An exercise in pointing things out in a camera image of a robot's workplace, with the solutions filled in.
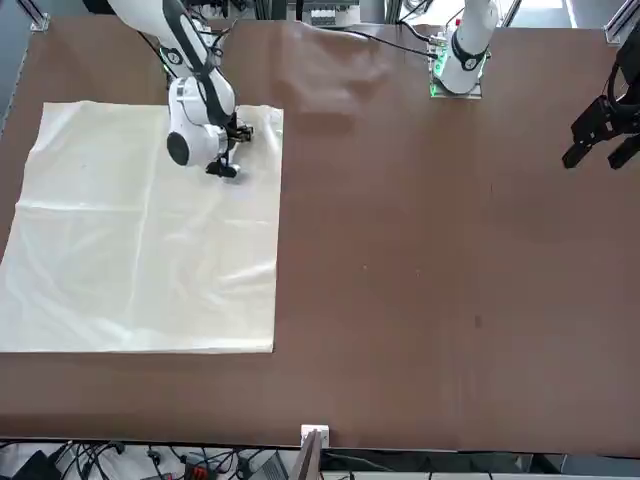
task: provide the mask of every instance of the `white bracket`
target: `white bracket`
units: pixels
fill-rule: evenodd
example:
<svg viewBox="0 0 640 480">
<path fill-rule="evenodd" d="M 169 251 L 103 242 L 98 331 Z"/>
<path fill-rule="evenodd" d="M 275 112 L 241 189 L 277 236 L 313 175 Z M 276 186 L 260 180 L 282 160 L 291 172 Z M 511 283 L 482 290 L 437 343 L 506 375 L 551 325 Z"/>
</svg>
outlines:
<svg viewBox="0 0 640 480">
<path fill-rule="evenodd" d="M 320 432 L 322 448 L 329 448 L 329 425 L 302 425 L 300 427 L 300 446 L 302 446 L 307 436 L 314 430 Z"/>
</svg>

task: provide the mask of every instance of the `brown tabletop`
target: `brown tabletop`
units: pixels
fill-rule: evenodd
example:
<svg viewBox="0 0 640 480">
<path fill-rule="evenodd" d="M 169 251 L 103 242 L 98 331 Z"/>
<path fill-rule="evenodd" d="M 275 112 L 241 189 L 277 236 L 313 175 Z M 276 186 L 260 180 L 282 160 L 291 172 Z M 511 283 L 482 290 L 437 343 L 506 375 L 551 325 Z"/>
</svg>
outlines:
<svg viewBox="0 0 640 480">
<path fill-rule="evenodd" d="M 418 46 L 396 27 L 371 27 Z M 640 164 L 569 126 L 600 31 L 496 32 L 482 101 L 424 61 L 303 24 L 240 22 L 240 103 L 285 110 L 272 355 L 0 355 L 0 434 L 640 455 Z M 0 244 L 45 101 L 165 102 L 116 18 L 32 37 L 0 143 Z"/>
</svg>

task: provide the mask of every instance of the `cable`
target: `cable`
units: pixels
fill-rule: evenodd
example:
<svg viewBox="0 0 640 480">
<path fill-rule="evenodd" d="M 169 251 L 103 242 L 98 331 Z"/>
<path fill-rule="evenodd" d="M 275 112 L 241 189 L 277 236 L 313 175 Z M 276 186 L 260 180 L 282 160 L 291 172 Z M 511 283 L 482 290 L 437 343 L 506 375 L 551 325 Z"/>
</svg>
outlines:
<svg viewBox="0 0 640 480">
<path fill-rule="evenodd" d="M 372 461 L 367 460 L 366 458 L 352 457 L 350 455 L 340 455 L 337 453 L 330 453 L 330 452 L 325 452 L 325 455 L 327 455 L 328 457 L 338 458 L 342 460 L 351 460 L 354 462 L 364 463 L 369 465 L 370 467 L 377 468 L 378 470 L 382 470 L 383 472 L 393 472 L 392 469 L 387 468 L 383 465 L 378 465 L 377 463 L 373 463 Z"/>
<path fill-rule="evenodd" d="M 387 40 L 383 40 L 382 38 L 376 37 L 374 35 L 369 35 L 368 33 L 357 32 L 355 30 L 342 30 L 345 33 L 353 33 L 355 35 L 360 35 L 361 37 L 368 38 L 370 40 L 375 40 L 376 42 L 384 43 L 385 45 L 389 45 L 391 47 L 398 48 L 400 50 L 404 50 L 405 52 L 415 53 L 416 55 L 422 55 L 423 57 L 428 57 L 433 60 L 437 60 L 438 56 L 435 53 L 423 52 L 421 50 L 416 50 L 413 48 L 403 47 L 402 45 L 398 45 L 397 43 L 388 42 Z"/>
<path fill-rule="evenodd" d="M 151 460 L 151 463 L 153 463 L 153 468 L 156 469 L 156 473 L 158 474 L 158 480 L 162 480 L 164 478 L 164 475 L 160 471 L 160 468 L 158 468 L 158 465 L 161 462 L 160 454 L 155 450 L 153 450 L 151 448 L 151 445 L 147 447 L 147 457 L 149 457 L 149 460 Z"/>
<path fill-rule="evenodd" d="M 449 26 L 449 24 L 450 24 L 451 22 L 453 22 L 453 19 L 454 19 L 454 18 L 456 18 L 458 15 L 460 15 L 460 14 L 462 13 L 462 11 L 463 11 L 463 10 L 464 10 L 464 7 L 462 7 L 460 10 L 458 10 L 458 11 L 453 15 L 453 17 L 451 17 L 449 20 L 447 20 L 447 23 L 445 23 L 445 24 L 444 24 L 444 26 L 445 26 L 445 27 L 448 27 L 448 26 Z"/>
<path fill-rule="evenodd" d="M 93 466 L 98 467 L 98 471 L 100 472 L 100 476 L 103 480 L 109 480 L 109 476 L 102 469 L 102 465 L 100 464 L 100 455 L 109 450 L 110 448 L 115 448 L 113 445 L 107 444 L 103 445 L 102 449 L 100 449 L 99 445 L 93 446 L 89 448 L 89 460 L 84 464 L 82 468 L 85 478 L 89 478 L 91 476 L 91 470 L 93 470 Z"/>
<path fill-rule="evenodd" d="M 407 22 L 405 22 L 404 20 L 398 22 L 398 25 L 400 25 L 401 27 L 407 27 L 409 29 L 409 32 L 411 32 L 411 35 L 413 35 L 414 37 L 416 37 L 418 40 L 422 40 L 423 42 L 427 42 L 427 43 L 431 43 L 431 39 L 429 37 L 425 37 L 424 35 L 422 35 L 421 33 L 418 33 L 416 31 L 415 28 L 413 28 L 413 26 L 409 25 Z"/>
<path fill-rule="evenodd" d="M 243 463 L 245 463 L 245 465 L 247 466 L 247 468 L 249 469 L 249 471 L 251 471 L 251 460 L 253 460 L 254 458 L 256 458 L 258 455 L 260 455 L 262 452 L 264 452 L 264 448 L 259 448 L 257 451 L 255 451 L 254 453 L 252 453 L 251 455 L 249 455 L 247 458 L 242 458 L 240 456 L 240 453 L 238 453 L 238 462 L 236 463 L 236 471 L 233 473 L 233 475 L 231 475 L 231 477 L 229 477 L 228 480 L 233 480 L 234 478 L 238 478 L 239 480 L 246 480 L 244 473 L 242 475 L 242 477 L 239 475 L 241 470 L 240 470 L 240 461 L 242 461 Z"/>
<path fill-rule="evenodd" d="M 402 17 L 400 20 L 398 20 L 398 23 L 404 22 L 412 13 L 414 13 L 415 11 L 417 11 L 421 6 L 423 6 L 424 4 L 428 5 L 425 7 L 424 11 L 426 12 L 429 7 L 431 6 L 431 4 L 433 3 L 433 0 L 422 0 L 420 3 L 418 3 L 418 5 L 416 5 L 415 7 L 413 7 L 413 9 L 411 9 L 409 11 L 409 13 L 407 13 L 404 17 Z"/>
<path fill-rule="evenodd" d="M 175 451 L 175 449 L 172 446 L 169 446 L 169 450 L 171 450 L 171 453 L 173 453 L 173 455 L 180 460 L 180 463 L 186 463 L 186 458 L 184 455 L 178 455 L 178 452 Z"/>
<path fill-rule="evenodd" d="M 167 65 L 167 62 L 164 61 L 164 58 L 162 58 L 162 55 L 160 55 L 160 53 L 156 50 L 156 48 L 151 44 L 149 39 L 145 37 L 145 35 L 142 32 L 138 32 L 138 35 L 142 37 L 142 39 L 149 46 L 149 48 L 153 50 L 153 53 L 156 54 L 156 57 L 160 59 L 160 63 L 162 63 L 162 66 L 165 68 L 165 70 L 167 70 L 173 78 L 178 78 L 178 76 L 173 72 L 173 70 L 171 70 L 171 67 Z"/>
<path fill-rule="evenodd" d="M 204 447 L 202 447 L 202 456 L 204 457 L 204 463 L 207 465 L 207 476 L 208 476 L 210 472 L 209 459 L 207 458 L 207 451 L 204 449 Z"/>
</svg>

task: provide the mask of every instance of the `metal frame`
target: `metal frame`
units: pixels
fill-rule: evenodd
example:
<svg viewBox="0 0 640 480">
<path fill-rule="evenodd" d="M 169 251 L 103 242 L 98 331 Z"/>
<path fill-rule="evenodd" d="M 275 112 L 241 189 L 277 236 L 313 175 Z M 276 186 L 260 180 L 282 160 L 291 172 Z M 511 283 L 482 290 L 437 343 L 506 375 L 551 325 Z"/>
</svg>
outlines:
<svg viewBox="0 0 640 480">
<path fill-rule="evenodd" d="M 314 430 L 305 438 L 289 480 L 318 480 L 321 448 L 322 437 L 320 432 Z"/>
<path fill-rule="evenodd" d="M 271 20 L 287 19 L 287 0 L 271 0 Z"/>
<path fill-rule="evenodd" d="M 622 45 L 640 19 L 640 0 L 627 0 L 604 26 L 609 45 Z"/>
<path fill-rule="evenodd" d="M 395 25 L 400 19 L 402 10 L 402 0 L 386 0 L 386 12 L 384 15 L 384 23 Z"/>
<path fill-rule="evenodd" d="M 22 11 L 31 18 L 32 32 L 46 32 L 49 28 L 49 14 L 44 13 L 42 9 L 33 0 L 17 0 Z"/>
<path fill-rule="evenodd" d="M 507 10 L 507 13 L 505 14 L 504 18 L 502 19 L 502 26 L 503 27 L 510 27 L 511 26 L 511 22 L 513 22 L 513 19 L 516 16 L 516 13 L 518 13 L 518 10 L 520 10 L 520 4 L 521 3 L 522 3 L 522 0 L 514 0 L 513 3 L 511 3 L 511 6 L 509 7 L 509 10 Z"/>
</svg>

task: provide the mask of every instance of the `black cable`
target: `black cable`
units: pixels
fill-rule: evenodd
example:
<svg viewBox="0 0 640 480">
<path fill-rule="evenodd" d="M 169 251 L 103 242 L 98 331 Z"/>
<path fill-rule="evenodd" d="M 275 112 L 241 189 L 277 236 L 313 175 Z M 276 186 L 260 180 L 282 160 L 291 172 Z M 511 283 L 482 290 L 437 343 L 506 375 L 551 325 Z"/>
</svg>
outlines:
<svg viewBox="0 0 640 480">
<path fill-rule="evenodd" d="M 147 447 L 147 457 L 149 457 L 149 460 L 151 460 L 151 463 L 153 463 L 153 468 L 156 469 L 156 473 L 158 474 L 158 480 L 162 480 L 164 478 L 164 475 L 160 471 L 160 468 L 158 468 L 158 463 L 160 463 L 161 461 L 160 454 L 155 450 L 152 450 L 151 445 Z"/>
<path fill-rule="evenodd" d="M 438 56 L 435 53 L 423 52 L 421 50 L 416 50 L 414 48 L 403 47 L 402 45 L 398 45 L 397 43 L 388 42 L 387 40 L 383 40 L 382 38 L 376 37 L 374 35 L 369 35 L 368 33 L 357 32 L 355 30 L 342 30 L 346 33 L 353 33 L 355 35 L 360 35 L 361 37 L 368 38 L 370 40 L 375 40 L 376 42 L 384 43 L 385 45 L 389 45 L 391 47 L 398 48 L 400 50 L 404 50 L 405 52 L 415 53 L 416 55 L 422 55 L 423 57 L 428 57 L 433 60 L 437 60 Z"/>
<path fill-rule="evenodd" d="M 69 473 L 69 470 L 71 470 L 71 467 L 73 467 L 76 464 L 76 458 L 78 457 L 78 452 L 80 447 L 76 445 L 76 456 L 73 457 L 71 459 L 71 461 L 69 462 L 69 465 L 67 465 L 67 468 L 64 469 L 64 471 L 62 472 L 62 476 L 60 477 L 60 480 L 64 480 L 64 478 L 67 476 L 67 473 Z"/>
<path fill-rule="evenodd" d="M 431 43 L 431 39 L 429 37 L 425 37 L 421 33 L 418 33 L 416 31 L 416 29 L 413 28 L 412 25 L 409 25 L 407 22 L 400 21 L 400 22 L 398 22 L 398 25 L 403 26 L 403 27 L 407 27 L 409 29 L 409 32 L 411 32 L 411 35 L 416 37 L 418 40 L 422 40 L 423 42 Z"/>
<path fill-rule="evenodd" d="M 380 465 L 378 463 L 372 462 L 371 460 L 367 460 L 366 458 L 352 457 L 351 455 L 341 455 L 339 453 L 331 453 L 331 452 L 324 452 L 324 454 L 326 456 L 328 456 L 329 458 L 337 458 L 337 459 L 345 460 L 345 461 L 360 462 L 363 465 L 369 465 L 370 467 L 376 468 L 376 469 L 381 470 L 383 472 L 393 472 L 393 470 L 391 468 L 388 468 L 388 467 L 385 467 L 384 465 Z"/>
<path fill-rule="evenodd" d="M 233 466 L 233 456 L 236 454 L 235 450 L 231 450 L 231 453 L 229 453 L 228 456 L 226 456 L 219 464 L 218 467 L 216 468 L 216 472 L 217 473 L 222 473 L 222 474 L 227 474 L 231 471 L 231 467 Z M 227 459 L 231 458 L 231 461 L 229 462 L 229 466 L 227 467 L 226 470 L 221 470 L 220 467 L 222 465 L 224 465 L 224 462 L 227 461 Z"/>
<path fill-rule="evenodd" d="M 245 477 L 244 477 L 244 474 L 242 475 L 242 477 L 240 477 L 240 475 L 239 475 L 239 473 L 241 471 L 240 470 L 240 461 L 242 460 L 242 462 L 246 462 L 247 467 L 249 468 L 249 470 L 251 470 L 251 460 L 256 458 L 262 452 L 264 452 L 264 448 L 259 448 L 257 451 L 255 451 L 254 453 L 249 455 L 247 458 L 242 458 L 240 456 L 240 453 L 238 453 L 238 463 L 236 463 L 236 471 L 233 473 L 233 475 L 231 475 L 231 477 L 228 478 L 228 480 L 233 480 L 234 478 L 238 478 L 239 480 L 246 480 Z"/>
<path fill-rule="evenodd" d="M 80 478 L 80 480 L 85 480 L 84 475 L 82 475 L 82 469 L 80 468 L 80 448 L 83 448 L 83 452 L 82 452 L 83 455 L 88 455 L 87 448 L 82 445 L 78 445 L 78 448 L 76 448 L 76 457 L 73 459 L 73 462 L 76 465 L 78 478 Z"/>
<path fill-rule="evenodd" d="M 142 37 L 142 39 L 145 41 L 145 43 L 149 46 L 149 48 L 151 50 L 153 50 L 153 53 L 156 54 L 156 57 L 158 57 L 160 59 L 160 63 L 162 63 L 162 66 L 167 69 L 167 71 L 171 74 L 171 76 L 173 78 L 178 78 L 178 76 L 173 72 L 173 70 L 171 70 L 171 67 L 169 65 L 167 65 L 167 62 L 164 61 L 164 58 L 162 58 L 162 55 L 160 55 L 160 52 L 158 52 L 156 50 L 156 48 L 151 44 L 151 42 L 149 41 L 149 39 L 147 37 L 144 36 L 144 34 L 142 32 L 138 32 L 138 35 L 140 35 Z"/>
<path fill-rule="evenodd" d="M 185 458 L 185 456 L 184 456 L 184 455 L 178 455 L 178 452 L 176 452 L 176 451 L 175 451 L 175 449 L 174 449 L 173 447 L 171 447 L 171 446 L 170 446 L 170 447 L 169 447 L 169 450 L 171 450 L 171 453 L 173 453 L 173 455 L 174 455 L 178 460 L 180 460 L 180 463 L 187 463 L 187 462 L 186 462 L 186 460 L 187 460 L 187 459 Z"/>
<path fill-rule="evenodd" d="M 462 10 L 464 10 L 464 7 L 462 7 L 460 10 L 458 10 L 458 11 L 453 15 L 453 17 L 451 17 L 449 20 L 447 20 L 447 23 L 445 23 L 445 24 L 444 24 L 444 26 L 445 26 L 445 27 L 448 27 L 448 26 L 449 26 L 449 24 L 450 24 L 451 22 L 453 22 L 453 19 L 454 19 L 454 18 L 456 18 L 458 15 L 460 15 L 460 14 L 462 13 Z"/>
<path fill-rule="evenodd" d="M 89 460 L 84 464 L 83 473 L 85 474 L 85 478 L 89 478 L 91 475 L 91 470 L 93 470 L 93 466 L 98 467 L 98 471 L 100 472 L 100 476 L 102 480 L 109 480 L 109 476 L 102 469 L 102 465 L 100 464 L 100 455 L 109 450 L 110 448 L 114 448 L 113 445 L 102 445 L 102 449 L 100 449 L 100 445 L 95 445 L 90 447 L 89 450 Z"/>
<path fill-rule="evenodd" d="M 433 0 L 422 0 L 418 5 L 413 7 L 409 11 L 409 13 L 407 13 L 404 17 L 402 17 L 400 20 L 398 20 L 398 23 L 404 22 L 412 13 L 416 12 L 421 6 L 423 6 L 426 3 L 428 3 L 429 5 L 427 5 L 427 7 L 424 9 L 425 12 L 429 9 L 431 4 L 433 3 Z"/>
<path fill-rule="evenodd" d="M 211 470 L 209 469 L 209 459 L 207 458 L 207 451 L 204 449 L 204 447 L 202 447 L 202 456 L 204 457 L 204 463 L 207 466 L 207 476 L 209 476 L 209 472 Z"/>
<path fill-rule="evenodd" d="M 64 445 L 62 449 L 58 449 L 54 453 L 49 455 L 49 461 L 53 460 L 54 465 L 57 465 L 58 463 L 60 463 L 60 460 L 62 460 L 72 448 L 73 448 L 73 442 L 69 442 L 67 445 Z"/>
</svg>

